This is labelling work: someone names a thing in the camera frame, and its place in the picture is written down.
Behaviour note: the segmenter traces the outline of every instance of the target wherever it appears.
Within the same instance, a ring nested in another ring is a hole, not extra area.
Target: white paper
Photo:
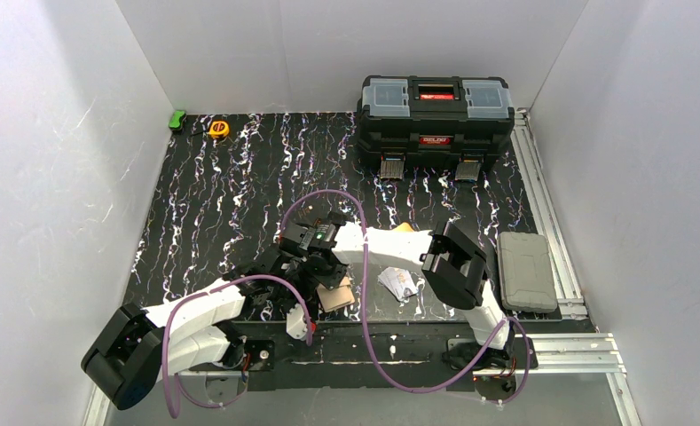
[[[378,281],[388,288],[399,302],[404,302],[409,296],[418,294],[418,286],[410,272],[404,269],[386,268],[378,276]]]

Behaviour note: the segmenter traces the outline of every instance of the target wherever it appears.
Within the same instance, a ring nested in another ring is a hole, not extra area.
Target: marble pattern surface
[[[204,130],[225,119],[231,132],[213,140]],[[173,135],[156,186],[125,302],[160,304],[185,296],[247,262],[275,241],[287,208],[317,189],[348,191],[363,203],[368,225],[390,229],[407,222],[415,230],[439,220],[456,221],[471,238],[493,251],[498,233],[535,233],[527,195],[509,148],[477,183],[453,182],[446,173],[417,169],[402,181],[380,180],[357,162],[354,115],[238,114],[189,116]],[[354,218],[348,201],[314,199],[297,210],[302,217],[340,210]],[[419,293],[400,303],[377,283],[368,283],[370,320],[462,320],[439,302],[421,276]],[[359,265],[350,267],[359,295]],[[323,320],[358,320],[352,306],[323,314]],[[249,320],[281,320],[270,304],[243,312]]]

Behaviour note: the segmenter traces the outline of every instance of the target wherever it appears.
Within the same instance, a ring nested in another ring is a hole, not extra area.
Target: black toolbox
[[[514,124],[501,78],[371,75],[358,102],[357,146],[381,178],[431,167],[477,180],[507,150]]]

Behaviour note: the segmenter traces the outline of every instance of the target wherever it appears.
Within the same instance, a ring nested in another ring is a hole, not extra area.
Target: green object
[[[178,109],[169,119],[169,128],[172,130],[180,130],[183,128],[183,121],[185,120],[185,111]]]

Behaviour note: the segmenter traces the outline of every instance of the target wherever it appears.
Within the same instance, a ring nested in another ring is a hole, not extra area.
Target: orange tape measure
[[[230,125],[224,121],[212,122],[208,134],[212,138],[224,138],[230,134]]]

